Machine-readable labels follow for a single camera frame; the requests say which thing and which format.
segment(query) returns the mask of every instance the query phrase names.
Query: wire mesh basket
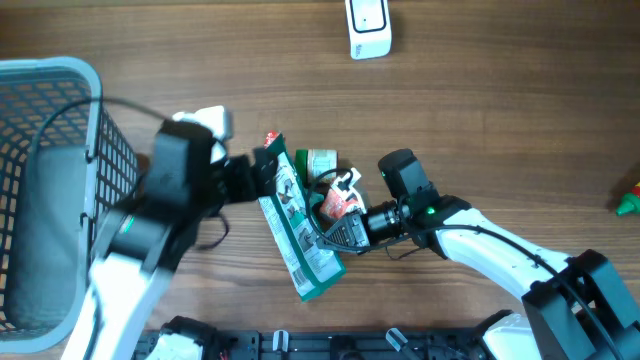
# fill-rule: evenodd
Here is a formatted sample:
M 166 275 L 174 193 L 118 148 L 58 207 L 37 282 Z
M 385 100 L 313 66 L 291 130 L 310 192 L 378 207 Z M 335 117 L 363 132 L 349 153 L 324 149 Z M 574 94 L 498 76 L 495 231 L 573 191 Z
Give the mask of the wire mesh basket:
M 0 61 L 0 353 L 41 351 L 71 332 L 98 217 L 136 181 L 136 155 L 99 103 L 46 129 L 38 181 L 25 181 L 38 127 L 68 102 L 101 94 L 79 59 Z

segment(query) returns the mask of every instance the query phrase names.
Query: wooden table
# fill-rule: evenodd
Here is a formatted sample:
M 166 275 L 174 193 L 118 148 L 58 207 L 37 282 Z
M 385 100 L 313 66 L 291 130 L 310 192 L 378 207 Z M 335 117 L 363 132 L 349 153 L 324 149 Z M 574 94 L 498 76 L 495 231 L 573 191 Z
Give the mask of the wooden table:
M 390 198 L 378 159 L 411 148 L 442 193 L 543 246 L 603 252 L 640 299 L 640 217 L 611 212 L 640 181 L 637 9 L 552 0 L 390 8 L 392 53 L 371 61 L 350 59 L 341 2 L 2 10 L 0 58 L 83 58 L 106 94 L 167 114 L 224 104 L 235 114 L 233 153 L 272 129 L 291 150 L 337 149 L 373 203 Z M 109 111 L 148 153 L 157 122 Z M 185 255 L 149 327 L 175 315 L 262 331 L 471 326 L 520 309 L 427 251 L 397 262 L 344 256 L 344 278 L 302 304 L 259 206 L 224 213 L 228 239 Z M 220 234 L 207 221 L 199 241 Z

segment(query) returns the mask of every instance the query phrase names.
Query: black cable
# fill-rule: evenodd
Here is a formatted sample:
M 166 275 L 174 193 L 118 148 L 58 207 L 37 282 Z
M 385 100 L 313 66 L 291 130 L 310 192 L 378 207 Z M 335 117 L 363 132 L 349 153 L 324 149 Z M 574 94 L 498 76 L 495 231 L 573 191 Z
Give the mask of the black cable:
M 38 130 L 36 131 L 36 133 L 33 135 L 33 138 L 31 139 L 31 144 L 29 145 L 29 155 L 27 158 L 27 165 L 26 165 L 26 181 L 28 184 L 30 184 L 29 186 L 31 187 L 31 190 L 29 191 L 29 202 L 31 203 L 31 207 L 33 209 L 35 209 L 36 211 L 40 212 L 43 210 L 42 204 L 39 203 L 39 199 L 41 199 L 40 196 L 38 196 L 38 188 L 36 186 L 36 184 L 38 183 L 38 172 L 37 172 L 37 159 L 38 159 L 38 152 L 40 151 L 40 141 L 42 140 L 42 136 L 45 133 L 45 131 L 47 130 L 47 128 L 49 126 L 51 126 L 51 124 L 53 124 L 53 122 L 60 117 L 60 115 L 66 113 L 67 111 L 82 106 L 82 105 L 87 105 L 87 104 L 91 104 L 94 102 L 99 102 L 100 103 L 100 110 L 99 110 L 99 117 L 102 116 L 102 103 L 113 103 L 113 104 L 118 104 L 118 105 L 122 105 L 125 107 L 128 107 L 130 109 L 134 109 L 138 112 L 141 112 L 143 114 L 149 115 L 151 117 L 160 119 L 160 120 L 168 120 L 171 121 L 170 118 L 160 114 L 159 112 L 156 112 L 155 110 L 152 110 L 150 108 L 144 107 L 142 105 L 138 105 L 134 102 L 131 102 L 129 100 L 125 100 L 125 99 L 119 99 L 119 98 L 111 98 L 111 97 L 85 97 L 85 98 L 81 98 L 79 100 L 74 100 L 68 104 L 66 104 L 65 106 L 61 107 L 60 109 L 58 109 L 56 112 L 54 112 L 53 114 L 51 114 L 51 116 L 49 116 L 43 123 L 42 125 L 40 125 L 40 127 L 38 128 Z M 137 186 L 134 186 L 133 189 L 131 190 L 132 192 L 135 191 L 137 189 Z M 55 216 L 53 216 L 53 214 L 47 214 L 47 216 L 40 216 L 41 218 L 45 219 L 48 223 L 49 223 L 49 227 L 51 229 L 56 229 L 57 231 L 60 231 L 62 234 L 64 234 L 64 236 L 68 236 L 69 234 L 67 234 L 67 231 L 65 229 L 61 229 L 59 226 L 56 226 L 57 224 L 53 223 L 52 219 L 55 219 Z
M 218 245 L 220 245 L 220 243 L 227 237 L 227 235 L 229 235 L 229 231 L 231 231 L 231 225 L 229 224 L 229 221 L 222 214 L 218 214 L 218 217 L 220 218 L 220 220 L 222 220 L 222 224 L 224 225 L 224 234 L 218 240 L 210 244 L 198 245 L 196 247 L 197 250 L 213 250 Z
M 411 226 L 409 224 L 409 222 L 407 222 L 407 218 L 406 216 L 404 216 L 404 211 L 402 210 L 402 206 L 404 205 L 404 201 L 408 198 L 409 196 L 406 194 L 400 195 L 398 197 L 397 200 L 397 209 L 396 211 L 398 212 L 398 217 L 400 218 L 400 223 L 402 224 L 402 226 L 404 227 L 404 229 L 407 230 L 407 236 L 410 238 L 414 238 L 416 236 L 416 231 L 413 228 L 413 226 Z M 404 258 L 406 258 L 407 256 L 417 253 L 420 250 L 424 250 L 424 248 L 421 247 L 417 247 L 413 250 L 407 251 L 406 253 L 398 256 L 398 257 L 393 257 L 391 256 L 391 254 L 389 253 L 389 248 L 386 247 L 384 248 L 384 251 L 387 253 L 387 256 L 389 257 L 389 259 L 394 260 L 394 261 L 398 261 L 398 260 L 402 260 Z
M 96 348 L 96 342 L 98 340 L 98 335 L 100 334 L 100 331 L 102 331 L 102 303 L 100 301 L 98 290 L 96 290 L 95 288 L 93 289 L 92 296 L 93 300 L 96 303 L 96 308 L 93 314 L 93 329 L 91 330 L 91 337 L 89 338 L 87 349 L 84 352 L 84 360 L 90 360 L 93 357 L 93 353 Z
M 387 256 L 389 257 L 389 259 L 397 261 L 397 260 L 402 260 L 402 259 L 406 258 L 407 256 L 409 256 L 411 254 L 414 254 L 414 253 L 417 253 L 418 251 L 424 250 L 424 249 L 425 248 L 415 248 L 413 250 L 407 251 L 406 253 L 404 253 L 404 254 L 402 254 L 402 255 L 400 255 L 398 257 L 391 256 L 391 254 L 389 253 L 389 247 L 388 246 L 384 248 L 384 251 L 387 252 Z

